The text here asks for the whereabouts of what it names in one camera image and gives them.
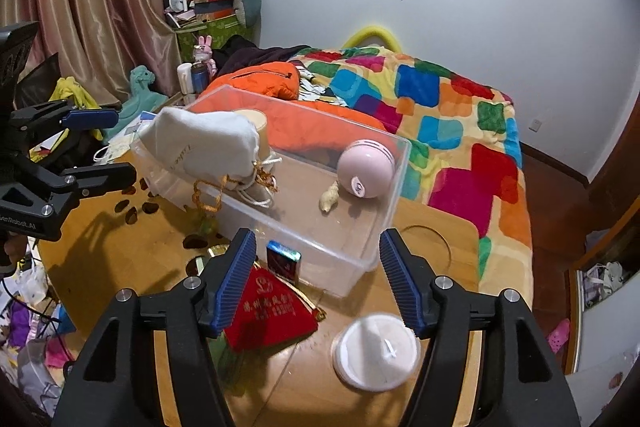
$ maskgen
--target colorful quilt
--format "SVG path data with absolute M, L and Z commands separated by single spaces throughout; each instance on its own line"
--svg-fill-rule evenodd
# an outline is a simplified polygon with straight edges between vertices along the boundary
M 480 291 L 531 306 L 531 231 L 513 102 L 500 91 L 385 48 L 306 48 L 305 96 L 362 111 L 412 143 L 402 195 L 478 229 Z

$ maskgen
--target white wall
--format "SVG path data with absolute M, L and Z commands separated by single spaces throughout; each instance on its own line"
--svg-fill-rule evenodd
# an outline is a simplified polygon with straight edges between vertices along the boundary
M 602 148 L 602 152 L 600 153 L 600 157 L 596 160 L 591 168 L 591 172 L 587 174 L 587 177 L 590 181 L 592 181 L 598 171 L 604 166 L 605 162 L 609 158 L 609 155 L 613 152 L 613 148 L 618 143 L 620 139 L 620 135 L 625 130 L 626 122 L 629 120 L 631 113 L 636 107 L 636 100 L 638 100 L 638 95 L 640 94 L 640 67 L 636 71 L 636 81 L 629 86 L 629 94 L 626 96 L 626 101 L 622 105 L 622 110 L 620 110 L 620 115 L 618 117 L 618 122 L 616 126 L 613 128 L 613 132 L 611 133 L 609 140 L 606 142 L 605 146 Z
M 521 140 L 590 176 L 637 96 L 640 0 L 263 0 L 260 45 L 340 47 L 369 24 L 504 90 Z

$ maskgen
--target wall outlet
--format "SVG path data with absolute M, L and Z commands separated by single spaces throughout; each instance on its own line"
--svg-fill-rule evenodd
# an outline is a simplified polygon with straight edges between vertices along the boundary
M 533 132 L 538 132 L 540 130 L 540 126 L 542 126 L 542 121 L 540 121 L 540 120 L 538 120 L 538 118 L 536 118 L 535 120 L 533 120 L 531 122 L 531 125 L 529 125 L 529 128 Z

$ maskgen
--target white plastic container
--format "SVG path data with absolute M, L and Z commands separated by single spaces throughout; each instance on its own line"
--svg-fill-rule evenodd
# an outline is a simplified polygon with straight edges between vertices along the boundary
M 220 233 L 232 238 L 241 227 L 254 230 L 258 256 L 266 258 L 270 240 L 302 254 L 300 279 L 338 297 L 379 260 L 380 233 L 388 228 L 398 204 L 407 168 L 409 140 L 357 124 L 303 105 L 222 86 L 187 107 L 193 112 L 251 108 L 268 119 L 271 148 L 283 158 L 273 174 L 278 182 L 272 208 L 249 206 L 224 193 L 216 214 Z M 353 141 L 369 139 L 382 143 L 394 156 L 396 171 L 386 194 L 372 200 L 358 198 L 340 189 L 333 210 L 323 214 L 319 198 L 337 180 L 340 154 Z M 180 208 L 191 201 L 194 180 L 167 172 L 139 139 L 131 150 L 138 173 L 150 190 Z M 200 184 L 202 201 L 213 203 L 218 191 Z

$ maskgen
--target purple cloth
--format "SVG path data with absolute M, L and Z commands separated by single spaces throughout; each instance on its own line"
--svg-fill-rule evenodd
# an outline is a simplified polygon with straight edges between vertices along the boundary
M 20 303 L 11 304 L 11 324 L 9 325 L 9 345 L 22 349 L 27 344 L 31 312 Z

